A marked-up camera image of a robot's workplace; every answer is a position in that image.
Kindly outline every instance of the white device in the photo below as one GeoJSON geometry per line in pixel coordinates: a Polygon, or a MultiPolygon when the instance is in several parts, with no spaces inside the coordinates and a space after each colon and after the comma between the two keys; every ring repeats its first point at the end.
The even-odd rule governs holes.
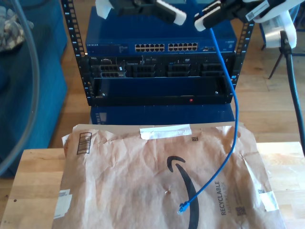
{"type": "MultiPolygon", "coordinates": [[[[244,2],[251,2],[255,0],[243,0],[244,2]]],[[[287,10],[292,9],[293,7],[297,6],[298,4],[301,4],[304,0],[286,0],[282,4],[272,8],[266,15],[263,17],[256,17],[253,19],[255,23],[263,23],[265,21],[268,21],[282,13],[284,13],[287,10]]]]}
{"type": "Polygon", "coordinates": [[[289,11],[262,23],[266,48],[281,47],[280,31],[285,31],[291,48],[296,47],[296,30],[290,17],[289,11]]]}
{"type": "MultiPolygon", "coordinates": [[[[183,23],[186,20],[186,13],[177,9],[176,7],[166,3],[165,1],[162,0],[157,0],[157,3],[159,3],[160,5],[162,5],[164,8],[175,12],[176,17],[175,17],[175,21],[174,23],[177,25],[183,25],[183,23]]],[[[113,8],[113,6],[111,5],[111,3],[109,2],[109,0],[95,0],[95,6],[96,6],[96,11],[97,11],[97,15],[99,15],[100,17],[106,19],[108,17],[108,14],[111,10],[111,8],[113,8]]]]}

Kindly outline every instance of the metal chair leg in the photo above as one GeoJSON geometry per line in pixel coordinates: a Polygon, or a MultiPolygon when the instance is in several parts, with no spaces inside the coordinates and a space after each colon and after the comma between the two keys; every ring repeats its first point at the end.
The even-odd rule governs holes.
{"type": "Polygon", "coordinates": [[[276,69],[277,69],[277,67],[278,67],[278,65],[279,65],[279,63],[280,63],[280,61],[281,61],[281,59],[282,59],[282,56],[283,56],[283,54],[280,54],[279,57],[277,58],[277,61],[276,61],[275,65],[274,65],[274,67],[273,67],[273,69],[272,69],[272,72],[271,72],[271,74],[270,74],[270,76],[269,76],[269,80],[271,80],[271,78],[272,78],[274,72],[276,71],[276,69]]]}

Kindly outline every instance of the blue couch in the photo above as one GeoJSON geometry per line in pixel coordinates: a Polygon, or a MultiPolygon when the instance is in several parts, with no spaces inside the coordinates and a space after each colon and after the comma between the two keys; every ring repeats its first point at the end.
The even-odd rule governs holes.
{"type": "MultiPolygon", "coordinates": [[[[28,6],[43,1],[21,0],[20,3],[28,6]]],[[[24,149],[47,148],[67,92],[60,63],[67,37],[58,0],[25,10],[25,14],[34,23],[32,33],[40,62],[41,94],[37,120],[24,149]]],[[[1,162],[20,139],[29,117],[32,71],[27,44],[13,52],[0,53],[0,67],[9,77],[4,90],[0,91],[1,162]]],[[[22,151],[2,177],[16,174],[21,155],[22,151]]]]}

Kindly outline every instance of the tape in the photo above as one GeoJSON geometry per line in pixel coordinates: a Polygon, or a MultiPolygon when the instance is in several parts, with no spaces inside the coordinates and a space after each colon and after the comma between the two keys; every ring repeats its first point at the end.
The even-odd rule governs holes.
{"type": "Polygon", "coordinates": [[[266,211],[275,211],[279,209],[273,191],[260,193],[259,196],[265,206],[266,211]]]}
{"type": "Polygon", "coordinates": [[[69,195],[69,193],[70,189],[59,191],[54,219],[64,217],[68,212],[72,200],[72,195],[69,195]]]}
{"type": "Polygon", "coordinates": [[[145,140],[191,135],[189,124],[140,129],[141,138],[145,140]]]}

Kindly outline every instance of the black cable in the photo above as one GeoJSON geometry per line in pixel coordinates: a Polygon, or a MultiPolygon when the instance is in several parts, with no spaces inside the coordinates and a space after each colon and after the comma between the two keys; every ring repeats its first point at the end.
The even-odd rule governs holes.
{"type": "Polygon", "coordinates": [[[292,100],[294,102],[296,119],[297,119],[297,123],[299,126],[301,146],[302,146],[303,153],[305,156],[304,121],[303,121],[303,116],[302,116],[302,111],[301,111],[300,100],[299,100],[299,97],[297,94],[297,88],[296,88],[296,84],[295,84],[295,73],[294,73],[294,66],[293,66],[293,62],[292,62],[292,54],[285,55],[285,58],[286,58],[286,64],[287,64],[287,73],[288,73],[288,81],[289,81],[291,96],[292,96],[292,100]]]}
{"type": "Polygon", "coordinates": [[[292,62],[292,50],[291,46],[288,41],[288,37],[285,31],[281,31],[281,48],[280,52],[286,58],[286,65],[287,65],[287,73],[288,73],[288,81],[290,92],[292,96],[292,100],[295,106],[295,114],[296,119],[299,127],[299,133],[301,138],[301,146],[303,150],[303,154],[305,156],[305,131],[304,131],[304,121],[302,116],[302,110],[300,105],[299,96],[297,93],[296,83],[295,83],[295,73],[294,73],[294,65],[292,62]]]}

